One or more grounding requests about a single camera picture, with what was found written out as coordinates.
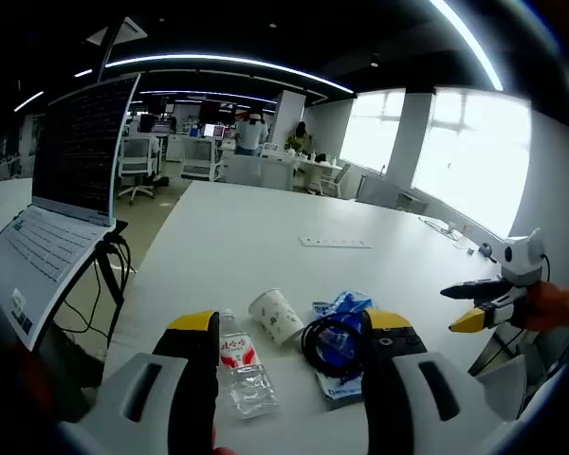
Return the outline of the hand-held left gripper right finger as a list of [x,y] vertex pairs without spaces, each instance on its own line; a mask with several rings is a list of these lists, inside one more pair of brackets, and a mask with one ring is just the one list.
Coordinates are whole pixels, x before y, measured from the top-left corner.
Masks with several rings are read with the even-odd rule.
[[362,395],[371,454],[505,454],[515,419],[495,391],[430,352],[398,314],[361,314]]

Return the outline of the person's right hand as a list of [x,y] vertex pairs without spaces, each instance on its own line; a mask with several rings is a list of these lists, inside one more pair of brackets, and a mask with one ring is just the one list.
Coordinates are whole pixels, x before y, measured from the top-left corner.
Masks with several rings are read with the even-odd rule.
[[569,327],[569,288],[551,282],[537,282],[527,288],[525,315],[512,324],[529,331]]

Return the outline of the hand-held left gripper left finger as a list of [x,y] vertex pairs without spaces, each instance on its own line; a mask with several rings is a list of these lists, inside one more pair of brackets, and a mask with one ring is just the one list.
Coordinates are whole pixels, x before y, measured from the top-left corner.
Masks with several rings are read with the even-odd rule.
[[154,350],[134,355],[100,386],[75,425],[81,454],[210,454],[219,314],[182,316]]

